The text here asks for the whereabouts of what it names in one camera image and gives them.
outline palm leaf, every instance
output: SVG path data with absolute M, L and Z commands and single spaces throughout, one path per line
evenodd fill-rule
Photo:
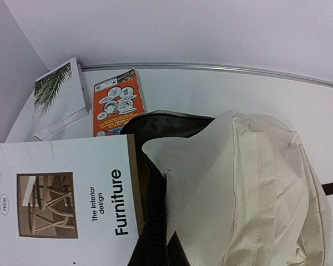
M 62 85 L 72 78 L 70 63 L 36 82 L 34 87 L 34 111 L 41 110 L 40 117 L 46 115 L 54 105 Z

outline book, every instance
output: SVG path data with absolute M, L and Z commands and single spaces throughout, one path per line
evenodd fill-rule
M 33 135 L 48 140 L 89 114 L 89 99 L 77 59 L 38 78 L 34 87 Z
M 126 266 L 143 227 L 132 135 L 0 144 L 0 265 Z
M 94 86 L 94 136 L 119 134 L 136 115 L 144 113 L 135 69 Z

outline metal edge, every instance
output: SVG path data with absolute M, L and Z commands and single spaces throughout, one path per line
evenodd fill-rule
M 306 76 L 269 71 L 255 68 L 241 68 L 237 66 L 226 65 L 207 65 L 207 64 L 185 64 L 185 63 L 121 63 L 121 64 L 103 64 L 82 66 L 82 71 L 100 71 L 100 70 L 119 70 L 119 69 L 179 69 L 179 70 L 207 70 L 232 72 L 239 74 L 250 74 L 259 76 L 269 76 L 272 78 L 289 79 L 301 81 L 321 86 L 333 88 L 333 83 L 325 80 L 313 79 Z

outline orange magazine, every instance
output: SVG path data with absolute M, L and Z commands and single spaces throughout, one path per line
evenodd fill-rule
M 94 86 L 94 136 L 117 135 L 131 118 L 144 112 L 134 69 Z

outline cream fabric bag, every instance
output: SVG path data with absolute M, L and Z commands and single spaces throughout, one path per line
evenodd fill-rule
M 143 151 L 167 179 L 167 241 L 176 231 L 191 265 L 326 265 L 329 204 L 279 120 L 227 111 Z

